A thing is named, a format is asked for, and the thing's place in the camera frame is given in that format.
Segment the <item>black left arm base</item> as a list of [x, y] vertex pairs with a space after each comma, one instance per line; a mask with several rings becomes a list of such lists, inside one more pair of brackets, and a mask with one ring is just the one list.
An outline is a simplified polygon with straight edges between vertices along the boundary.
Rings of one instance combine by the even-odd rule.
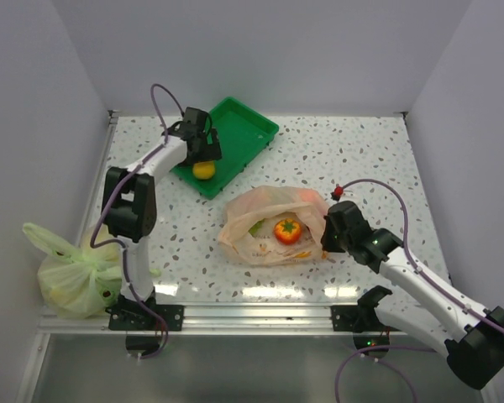
[[177, 304], [158, 304], [153, 296], [139, 304], [119, 296], [107, 307], [108, 328], [112, 331], [176, 331], [182, 328], [185, 307]]

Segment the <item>red fruit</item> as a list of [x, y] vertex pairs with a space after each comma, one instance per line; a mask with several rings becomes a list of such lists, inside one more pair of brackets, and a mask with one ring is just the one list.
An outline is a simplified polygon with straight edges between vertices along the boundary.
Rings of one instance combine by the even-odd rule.
[[280, 243], [292, 245], [302, 236], [302, 226], [298, 221], [287, 218], [274, 226], [273, 233]]

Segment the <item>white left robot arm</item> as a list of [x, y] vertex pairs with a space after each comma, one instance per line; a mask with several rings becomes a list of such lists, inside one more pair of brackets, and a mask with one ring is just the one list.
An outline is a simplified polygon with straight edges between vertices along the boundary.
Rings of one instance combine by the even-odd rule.
[[147, 302], [155, 291], [148, 243], [158, 217], [156, 186], [179, 165], [222, 158], [218, 132], [206, 111], [187, 107], [180, 121], [163, 129], [146, 154], [125, 167], [110, 168], [104, 181], [101, 219], [122, 249], [121, 295], [136, 301], [129, 308], [128, 319], [142, 330], [153, 327], [158, 318], [157, 308]]

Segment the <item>orange translucent plastic bag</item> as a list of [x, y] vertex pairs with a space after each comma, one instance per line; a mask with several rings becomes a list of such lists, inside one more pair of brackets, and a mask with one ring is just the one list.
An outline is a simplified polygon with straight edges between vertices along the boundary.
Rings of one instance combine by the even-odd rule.
[[[218, 243], [229, 259], [254, 266], [300, 264], [326, 259], [323, 251], [324, 216], [328, 204], [317, 191], [290, 186], [259, 186], [228, 202], [225, 224]], [[280, 243], [274, 226], [283, 219], [294, 219], [302, 226], [302, 236], [292, 244]], [[259, 220], [262, 228], [255, 236], [249, 229]]]

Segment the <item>green grape bunch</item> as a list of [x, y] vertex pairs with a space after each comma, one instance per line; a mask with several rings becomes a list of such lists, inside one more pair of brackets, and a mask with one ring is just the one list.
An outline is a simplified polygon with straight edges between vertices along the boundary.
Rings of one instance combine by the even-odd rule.
[[259, 220], [256, 222], [250, 229], [249, 229], [249, 234], [251, 236], [255, 236], [257, 232], [262, 228], [264, 223], [264, 220]]

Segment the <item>yellow lemon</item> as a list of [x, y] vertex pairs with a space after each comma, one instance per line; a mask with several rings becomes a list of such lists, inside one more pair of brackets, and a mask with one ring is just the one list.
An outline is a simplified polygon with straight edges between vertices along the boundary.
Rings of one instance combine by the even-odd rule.
[[214, 161], [204, 161], [193, 165], [192, 174], [200, 181], [208, 181], [215, 176], [216, 165]]

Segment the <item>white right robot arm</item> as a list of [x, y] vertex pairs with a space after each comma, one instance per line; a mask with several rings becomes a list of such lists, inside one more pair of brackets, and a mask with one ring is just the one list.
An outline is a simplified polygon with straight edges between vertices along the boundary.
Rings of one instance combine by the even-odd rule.
[[416, 261], [385, 228], [372, 228], [351, 201], [331, 206], [321, 243], [390, 281], [357, 301], [354, 332], [380, 325], [416, 338], [439, 353], [463, 383], [483, 389], [504, 368], [504, 309], [470, 299]]

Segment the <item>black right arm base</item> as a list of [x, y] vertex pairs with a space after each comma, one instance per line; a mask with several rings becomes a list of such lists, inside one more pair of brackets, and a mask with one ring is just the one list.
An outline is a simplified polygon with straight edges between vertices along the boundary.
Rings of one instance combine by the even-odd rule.
[[394, 330], [382, 323], [375, 313], [381, 301], [393, 292], [377, 285], [366, 291], [354, 304], [330, 306], [331, 323], [335, 332], [383, 332]]

